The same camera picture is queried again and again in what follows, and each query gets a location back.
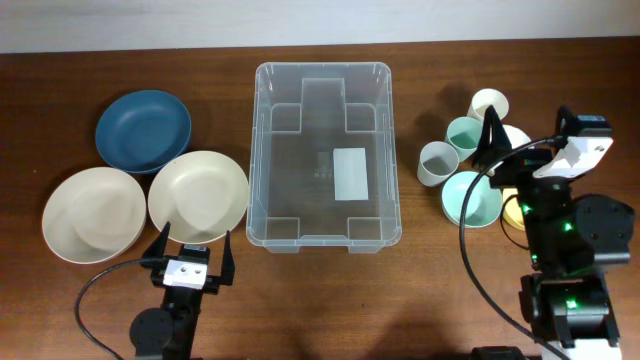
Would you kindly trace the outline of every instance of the clear plastic bin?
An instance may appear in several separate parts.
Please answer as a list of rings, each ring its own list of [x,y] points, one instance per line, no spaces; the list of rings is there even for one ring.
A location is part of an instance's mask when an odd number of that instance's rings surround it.
[[[400,240],[391,71],[266,63],[256,72],[247,238],[274,253]]]

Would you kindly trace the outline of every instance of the white paper card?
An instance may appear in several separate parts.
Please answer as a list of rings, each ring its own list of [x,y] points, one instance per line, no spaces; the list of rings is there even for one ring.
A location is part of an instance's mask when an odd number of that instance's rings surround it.
[[[369,200],[364,148],[333,149],[336,201]]]

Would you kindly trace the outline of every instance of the white bracket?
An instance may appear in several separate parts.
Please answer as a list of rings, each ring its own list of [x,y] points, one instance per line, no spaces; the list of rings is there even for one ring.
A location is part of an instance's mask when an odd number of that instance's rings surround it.
[[[200,290],[207,281],[207,265],[186,261],[169,260],[162,283],[167,286],[182,286]]]
[[[596,167],[613,144],[609,137],[570,136],[567,140],[567,145],[550,163],[533,173],[534,178],[560,176],[573,179],[580,176]]]
[[[576,346],[572,349],[563,348],[559,341],[549,341],[549,344],[571,360],[622,360],[620,347],[609,346],[607,339],[577,339]],[[543,347],[542,360],[559,360],[559,358]]]

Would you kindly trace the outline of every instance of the cream plate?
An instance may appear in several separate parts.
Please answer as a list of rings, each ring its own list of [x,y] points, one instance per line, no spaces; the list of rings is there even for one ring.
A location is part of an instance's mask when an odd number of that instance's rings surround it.
[[[49,248],[64,260],[93,264],[131,246],[146,219],[144,193],[127,173],[99,167],[81,171],[53,192],[42,215]]]
[[[159,230],[171,222],[169,238],[183,244],[221,238],[242,220],[248,204],[244,171],[227,156],[212,151],[172,160],[149,190],[151,221]]]

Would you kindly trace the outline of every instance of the light green cup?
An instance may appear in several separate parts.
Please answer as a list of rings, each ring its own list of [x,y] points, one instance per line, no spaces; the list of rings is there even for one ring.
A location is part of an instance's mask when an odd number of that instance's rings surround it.
[[[450,177],[442,188],[442,209],[447,219],[456,225],[460,225],[464,196],[477,175],[478,173],[475,171],[457,173]],[[501,209],[502,194],[500,190],[492,189],[489,186],[489,177],[485,175],[473,189],[471,198],[469,198],[465,227],[479,228],[490,225],[498,219]]]
[[[482,123],[471,117],[460,117],[451,122],[447,128],[445,141],[458,153],[460,162],[465,161],[478,148]]]

